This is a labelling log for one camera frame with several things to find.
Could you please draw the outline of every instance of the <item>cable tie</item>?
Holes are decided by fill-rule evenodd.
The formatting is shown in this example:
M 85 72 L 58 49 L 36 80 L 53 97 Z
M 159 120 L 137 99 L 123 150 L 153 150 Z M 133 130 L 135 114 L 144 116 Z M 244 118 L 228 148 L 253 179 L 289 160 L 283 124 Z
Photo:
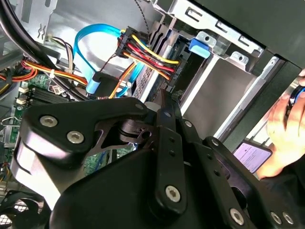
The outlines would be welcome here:
M 52 78 L 52 79 L 55 78 L 55 69 L 51 69 L 50 78 Z

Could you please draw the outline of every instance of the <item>hand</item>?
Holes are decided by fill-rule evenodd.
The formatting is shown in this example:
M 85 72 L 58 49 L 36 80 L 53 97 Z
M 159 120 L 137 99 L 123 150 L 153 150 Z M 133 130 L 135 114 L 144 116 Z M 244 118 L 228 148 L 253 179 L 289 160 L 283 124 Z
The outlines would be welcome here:
M 259 178 L 278 175 L 305 154 L 305 93 L 300 94 L 285 122 L 289 97 L 284 94 L 269 114 L 267 131 L 274 144 L 273 155 L 257 171 Z

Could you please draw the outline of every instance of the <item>silver screw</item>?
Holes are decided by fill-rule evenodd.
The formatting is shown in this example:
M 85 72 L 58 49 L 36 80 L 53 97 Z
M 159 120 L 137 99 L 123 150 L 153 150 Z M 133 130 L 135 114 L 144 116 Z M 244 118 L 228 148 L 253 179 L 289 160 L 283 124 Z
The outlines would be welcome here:
M 238 224 L 238 225 L 243 225 L 244 224 L 244 218 L 240 212 L 234 208 L 230 209 L 230 215 L 232 219 Z
M 179 202 L 180 201 L 180 192 L 178 191 L 177 188 L 175 188 L 174 186 L 167 186 L 165 188 L 165 193 L 166 193 L 166 196 L 172 201 L 172 202 Z
M 45 115 L 40 118 L 40 123 L 46 127 L 55 127 L 57 125 L 57 120 L 53 116 Z
M 135 106 L 136 106 L 137 108 L 141 109 L 141 110 L 144 109 L 140 104 L 136 104 Z
M 284 218 L 286 219 L 286 221 L 289 223 L 289 224 L 293 224 L 294 221 L 292 220 L 292 218 L 286 213 L 286 212 L 283 212 L 283 216 Z
M 279 216 L 275 212 L 272 211 L 270 213 L 275 222 L 277 222 L 278 224 L 282 224 L 281 218 L 279 218 Z
M 191 124 L 189 121 L 185 121 L 185 124 L 186 124 L 188 127 L 192 127 L 192 124 Z
M 67 134 L 67 139 L 73 144 L 80 144 L 84 141 L 84 135 L 78 131 L 70 131 Z
M 165 114 L 167 117 L 171 117 L 171 114 L 168 113 L 168 112 L 164 112 L 164 114 Z
M 212 139 L 212 143 L 215 145 L 215 146 L 219 146 L 218 142 L 214 139 Z

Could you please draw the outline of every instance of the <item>phone screen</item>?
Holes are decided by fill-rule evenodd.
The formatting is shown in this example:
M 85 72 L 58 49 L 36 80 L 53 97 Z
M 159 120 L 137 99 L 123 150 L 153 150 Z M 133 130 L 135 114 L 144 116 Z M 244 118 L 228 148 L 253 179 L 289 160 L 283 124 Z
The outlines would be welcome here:
M 255 173 L 272 155 L 271 150 L 262 149 L 243 142 L 234 152 L 234 156 L 251 172 Z

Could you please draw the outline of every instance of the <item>blue tab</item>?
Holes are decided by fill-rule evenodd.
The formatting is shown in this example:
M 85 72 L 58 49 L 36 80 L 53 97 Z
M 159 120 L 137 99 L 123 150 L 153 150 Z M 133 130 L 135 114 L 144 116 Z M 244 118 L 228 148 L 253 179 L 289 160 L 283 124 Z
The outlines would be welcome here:
M 211 53 L 209 52 L 209 46 L 200 42 L 199 40 L 196 40 L 195 38 L 191 40 L 189 51 L 196 53 L 197 55 L 205 59 L 207 59 L 211 55 Z

